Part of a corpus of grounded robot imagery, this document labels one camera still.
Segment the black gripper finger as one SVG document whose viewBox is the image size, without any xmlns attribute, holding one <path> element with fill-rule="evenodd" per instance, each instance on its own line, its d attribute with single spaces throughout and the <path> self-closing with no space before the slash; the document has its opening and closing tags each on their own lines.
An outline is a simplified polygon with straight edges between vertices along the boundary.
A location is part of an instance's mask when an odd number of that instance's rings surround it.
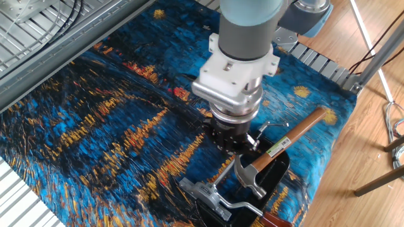
<svg viewBox="0 0 404 227">
<path fill-rule="evenodd" d="M 235 140 L 235 152 L 250 152 L 253 146 L 247 139 Z"/>
<path fill-rule="evenodd" d="M 219 140 L 217 142 L 217 148 L 222 154 L 229 154 L 233 149 L 233 142 L 228 140 Z"/>
</svg>

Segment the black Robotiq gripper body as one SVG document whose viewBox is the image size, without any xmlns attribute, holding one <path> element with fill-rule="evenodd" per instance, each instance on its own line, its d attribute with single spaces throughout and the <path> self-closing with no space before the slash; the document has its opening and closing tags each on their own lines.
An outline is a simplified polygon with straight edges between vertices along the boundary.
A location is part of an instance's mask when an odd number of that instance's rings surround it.
<svg viewBox="0 0 404 227">
<path fill-rule="evenodd" d="M 233 124 L 219 120 L 216 117 L 207 117 L 203 121 L 203 130 L 206 135 L 216 143 L 243 143 L 247 140 L 247 134 L 250 130 L 250 121 L 241 124 Z"/>
</svg>

